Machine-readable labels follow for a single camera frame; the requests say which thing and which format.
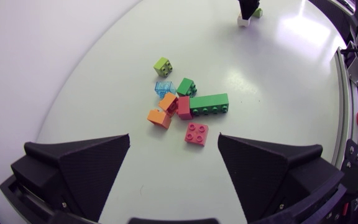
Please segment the light green lego brick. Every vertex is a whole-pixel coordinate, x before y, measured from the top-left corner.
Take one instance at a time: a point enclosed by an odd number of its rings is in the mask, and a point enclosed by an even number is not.
[[[160,58],[158,62],[154,65],[154,69],[157,74],[161,77],[167,77],[172,72],[171,62],[165,57]]]
[[[196,85],[191,79],[183,78],[181,81],[177,93],[179,96],[190,96],[193,97],[197,92]]]
[[[229,110],[227,93],[190,98],[190,111],[194,115],[226,113]]]
[[[252,16],[256,18],[261,18],[264,14],[264,11],[261,8],[257,8]]]

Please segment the red lego brick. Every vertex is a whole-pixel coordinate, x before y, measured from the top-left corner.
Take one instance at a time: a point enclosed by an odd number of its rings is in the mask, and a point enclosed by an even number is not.
[[[178,98],[174,94],[167,93],[165,94],[164,98],[160,100],[158,106],[161,107],[161,109],[163,109],[167,113],[167,115],[171,118],[178,109],[177,101]]]
[[[190,122],[187,126],[185,141],[204,146],[207,135],[208,125]]]
[[[182,120],[193,119],[193,115],[190,113],[190,96],[179,97],[177,114]]]

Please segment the orange lego brick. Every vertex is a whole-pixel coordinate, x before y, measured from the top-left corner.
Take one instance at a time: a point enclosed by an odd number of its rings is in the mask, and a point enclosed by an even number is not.
[[[171,118],[178,109],[177,101],[178,98],[174,94],[167,93],[164,98],[160,100],[158,106],[161,107],[161,109],[163,109]]]
[[[158,126],[161,126],[165,129],[169,128],[171,124],[171,117],[166,114],[164,111],[159,111],[158,109],[150,110],[147,119]]]

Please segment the long green lego brick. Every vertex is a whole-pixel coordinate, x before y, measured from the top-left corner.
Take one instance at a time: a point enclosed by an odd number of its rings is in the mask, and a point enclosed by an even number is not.
[[[194,82],[191,79],[183,78],[181,81],[177,93],[179,96],[190,96],[193,97],[196,95],[197,88]]]
[[[165,57],[160,58],[158,62],[154,65],[154,69],[157,74],[161,77],[167,77],[172,72],[171,62]]]
[[[228,110],[227,93],[190,98],[190,111],[194,115],[226,113]]]

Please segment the metal frame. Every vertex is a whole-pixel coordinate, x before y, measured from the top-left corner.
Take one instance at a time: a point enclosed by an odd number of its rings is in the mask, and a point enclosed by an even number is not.
[[[341,169],[344,160],[346,141],[351,139],[358,145],[358,82],[351,82],[341,50],[339,47],[333,57],[339,82],[339,124],[331,164],[338,169]]]

